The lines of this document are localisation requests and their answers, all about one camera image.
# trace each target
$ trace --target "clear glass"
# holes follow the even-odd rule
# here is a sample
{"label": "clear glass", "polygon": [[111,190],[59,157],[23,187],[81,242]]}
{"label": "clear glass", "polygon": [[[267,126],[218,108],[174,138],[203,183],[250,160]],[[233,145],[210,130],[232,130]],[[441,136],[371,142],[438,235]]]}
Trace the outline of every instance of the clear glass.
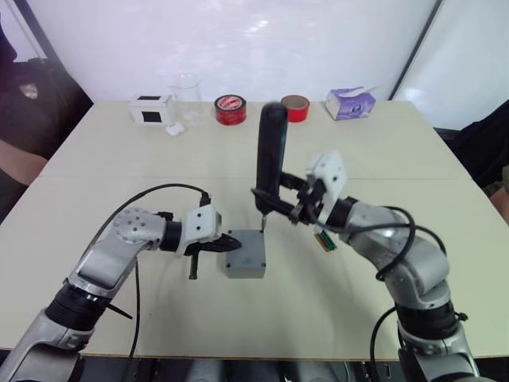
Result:
{"label": "clear glass", "polygon": [[170,79],[169,88],[175,96],[177,119],[184,124],[200,121],[203,108],[200,82],[199,76],[187,72],[176,74]]}

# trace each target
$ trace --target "white backdrop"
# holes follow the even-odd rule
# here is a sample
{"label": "white backdrop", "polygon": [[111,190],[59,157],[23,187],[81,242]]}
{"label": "white backdrop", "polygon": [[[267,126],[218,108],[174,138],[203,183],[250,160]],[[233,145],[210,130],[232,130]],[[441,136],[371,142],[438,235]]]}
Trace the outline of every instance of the white backdrop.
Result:
{"label": "white backdrop", "polygon": [[509,99],[509,1],[444,1],[395,99],[456,130]]}
{"label": "white backdrop", "polygon": [[19,19],[13,15],[5,0],[0,0],[0,15],[2,30],[17,53],[15,61],[27,61],[30,58],[38,57],[36,50],[18,24]]}
{"label": "white backdrop", "polygon": [[94,100],[168,92],[203,78],[204,99],[248,100],[375,86],[386,98],[433,0],[29,1],[67,70]]}

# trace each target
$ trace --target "white box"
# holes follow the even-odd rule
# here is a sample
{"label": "white box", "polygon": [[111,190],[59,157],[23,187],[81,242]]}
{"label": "white box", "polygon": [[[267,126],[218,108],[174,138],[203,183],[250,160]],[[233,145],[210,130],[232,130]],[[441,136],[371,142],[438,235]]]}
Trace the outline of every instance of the white box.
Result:
{"label": "white box", "polygon": [[129,103],[134,121],[143,125],[172,126],[175,108],[171,95],[139,95]]}

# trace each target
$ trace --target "tape roll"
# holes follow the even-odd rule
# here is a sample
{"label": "tape roll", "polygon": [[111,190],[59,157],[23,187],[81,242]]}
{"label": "tape roll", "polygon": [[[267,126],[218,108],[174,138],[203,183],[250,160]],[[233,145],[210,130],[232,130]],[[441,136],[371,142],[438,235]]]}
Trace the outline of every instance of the tape roll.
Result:
{"label": "tape roll", "polygon": [[302,95],[287,95],[281,103],[288,109],[289,122],[302,122],[308,117],[309,100]]}
{"label": "tape roll", "polygon": [[223,125],[237,125],[246,119],[246,100],[240,95],[227,94],[214,102],[216,119]]}

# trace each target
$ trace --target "black cable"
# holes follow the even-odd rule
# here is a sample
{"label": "black cable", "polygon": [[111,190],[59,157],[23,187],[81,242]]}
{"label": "black cable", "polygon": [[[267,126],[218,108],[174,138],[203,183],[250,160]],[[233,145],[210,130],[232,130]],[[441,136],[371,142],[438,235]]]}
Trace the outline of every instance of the black cable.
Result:
{"label": "black cable", "polygon": [[146,189],[145,191],[141,191],[140,193],[137,193],[136,195],[134,195],[131,199],[129,199],[128,201],[126,201],[125,203],[123,203],[120,207],[118,207],[107,219],[106,221],[104,221],[103,225],[101,225],[101,227],[99,228],[99,230],[97,231],[97,233],[94,235],[94,237],[92,237],[92,240],[90,241],[90,243],[88,244],[87,248],[85,249],[84,251],[84,254],[88,252],[88,250],[90,249],[90,247],[92,245],[95,244],[95,242],[97,241],[97,239],[101,236],[101,234],[103,233],[103,231],[106,229],[106,227],[109,225],[109,223],[115,218],[115,216],[117,216],[117,214],[119,212],[121,212],[125,207],[127,207],[128,205],[130,205],[133,201],[137,201],[138,199],[141,199],[142,197],[144,197],[147,193],[152,193],[153,191],[156,191],[158,189],[167,189],[169,187],[181,187],[183,189],[194,189],[195,191],[198,191],[199,193],[201,193],[201,196],[202,197],[208,197],[208,193],[204,190],[204,189],[201,189],[200,187],[196,187],[194,185],[186,185],[184,183],[165,183],[164,185],[156,185],[155,187],[151,187],[149,189]]}
{"label": "black cable", "polygon": [[136,349],[136,344],[138,343],[138,335],[140,333],[140,271],[138,266],[138,261],[134,265],[134,275],[136,278],[136,326],[134,328],[134,338],[133,344],[130,347],[129,357],[127,358],[127,363],[124,366],[122,372],[121,382],[126,382],[127,376],[129,375],[130,366],[133,363],[134,351]]}
{"label": "black cable", "polygon": [[428,235],[433,237],[433,239],[437,242],[440,250],[442,252],[444,252],[444,255],[447,255],[447,251],[445,250],[444,242],[440,239],[440,237],[438,237],[438,235],[435,232],[431,231],[429,228],[422,227],[421,225],[416,225],[415,229],[417,229],[418,231],[426,232]]}
{"label": "black cable", "polygon": [[376,273],[375,277],[379,281],[383,281],[383,276],[391,269],[394,269],[394,267],[396,267],[396,265],[398,265],[398,263],[400,263],[405,258],[415,240],[415,221],[410,213],[399,207],[386,206],[386,208],[393,211],[398,211],[405,215],[406,219],[408,220],[409,233],[408,238],[406,239],[406,243],[398,255],[390,263],[388,263],[385,267]]}
{"label": "black cable", "polygon": [[376,335],[378,334],[380,326],[382,325],[383,321],[387,317],[389,317],[392,313],[394,313],[395,311],[396,311],[396,307],[394,306],[394,307],[390,308],[387,312],[382,314],[382,316],[380,316],[379,320],[376,322],[375,327],[373,328],[373,331],[371,332],[371,340],[369,342],[369,363],[370,363],[371,371],[372,371],[371,377],[374,380],[373,382],[381,382],[382,381],[380,378],[380,375],[379,375],[379,371],[376,368],[376,363],[375,363]]}
{"label": "black cable", "polygon": [[[317,215],[313,212],[313,206],[312,205],[306,205],[307,213],[309,215],[309,219],[311,220],[311,224],[315,224],[318,227],[321,227],[323,229],[326,229],[330,232],[337,233],[339,235],[343,234],[353,234],[353,233],[362,233],[362,232],[368,232],[368,231],[374,231],[376,229],[386,229],[386,228],[409,228],[410,225],[408,223],[386,223],[386,224],[374,224],[374,225],[368,225],[366,227],[350,227],[350,228],[338,228],[333,227],[332,225],[324,224],[318,221]],[[445,245],[438,237],[438,235],[431,231],[429,228],[422,227],[421,225],[416,225],[415,229],[418,231],[423,231],[429,234],[433,239],[437,242],[438,247],[441,249],[442,252],[444,252],[444,255],[446,255],[445,251]]]}
{"label": "black cable", "polygon": [[[185,183],[165,183],[164,185],[156,185],[155,187],[151,187],[149,189],[146,189],[144,191],[141,191],[140,193],[137,193],[132,198],[130,198],[125,203],[122,203],[101,225],[99,230],[95,233],[94,237],[92,237],[90,243],[88,244],[87,248],[85,249],[84,253],[82,254],[85,256],[85,254],[88,252],[88,250],[91,248],[92,245],[95,244],[95,242],[98,240],[98,238],[101,236],[101,234],[104,232],[106,227],[109,225],[109,223],[117,216],[119,212],[121,212],[125,207],[130,205],[133,201],[137,201],[138,199],[141,199],[144,197],[147,193],[152,193],[153,191],[156,191],[158,189],[167,189],[169,187],[180,187],[182,189],[193,189],[195,191],[198,191],[201,193],[201,199],[200,199],[200,205],[201,201],[205,201],[205,204],[207,204],[208,201],[210,201],[210,196],[208,192],[206,192],[204,189],[201,189],[200,187],[196,187],[194,185],[186,185]],[[139,276],[139,267],[138,267],[138,261],[136,260],[136,263],[134,265],[134,274],[136,278],[136,323],[134,327],[134,338],[133,343],[130,348],[129,357],[127,358],[127,363],[124,366],[124,370],[122,372],[122,382],[126,381],[127,375],[129,374],[130,366],[133,361],[134,351],[136,349],[136,344],[138,343],[138,335],[140,330],[140,276]]]}

